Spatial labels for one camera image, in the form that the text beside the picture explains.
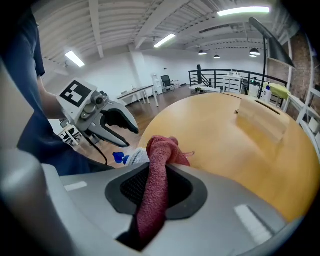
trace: white bottle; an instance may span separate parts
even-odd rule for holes
[[[252,83],[249,84],[249,96],[257,98],[259,93],[259,86],[254,85]]]
[[[265,89],[263,90],[262,100],[263,100],[265,103],[270,103],[271,96],[272,96],[272,92],[270,91],[270,86],[267,85],[267,86],[265,87]]]
[[[147,163],[150,162],[147,150],[142,147],[138,147],[135,149],[132,155],[129,156],[127,159],[125,165],[131,166],[139,163]]]

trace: person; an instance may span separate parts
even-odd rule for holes
[[[19,18],[14,35],[1,47],[1,58],[15,85],[34,110],[18,142],[18,149],[56,168],[60,176],[113,169],[74,151],[56,134],[48,119],[65,119],[55,95],[46,91],[39,30],[29,8]]]

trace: cloth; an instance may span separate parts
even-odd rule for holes
[[[34,109],[17,147],[34,155],[42,164],[54,166],[60,176],[91,173],[88,159],[54,134],[42,110],[37,77],[43,76],[45,69],[38,26],[31,11],[20,21],[12,42],[1,49],[1,57],[17,88]]]
[[[148,244],[165,223],[168,208],[166,164],[190,166],[175,137],[153,136],[146,147],[150,159],[149,175],[142,203],[136,214],[140,242]]]
[[[267,85],[268,83],[265,82],[263,84],[263,88],[266,88]],[[277,83],[270,83],[269,85],[270,85],[270,91],[273,94],[277,95],[279,98],[282,98],[285,100],[288,99],[288,94],[290,93],[290,91],[286,87]]]

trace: round wooden table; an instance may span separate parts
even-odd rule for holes
[[[193,168],[242,184],[289,222],[303,216],[320,181],[319,160],[311,141],[290,118],[282,140],[273,142],[235,114],[241,101],[236,97],[209,93],[172,104],[149,124],[139,147],[145,148],[153,135],[174,136],[183,152],[195,152],[188,158]]]

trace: wooden board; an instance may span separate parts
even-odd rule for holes
[[[254,124],[276,143],[281,141],[289,125],[287,114],[253,97],[241,100],[238,117],[243,117]]]

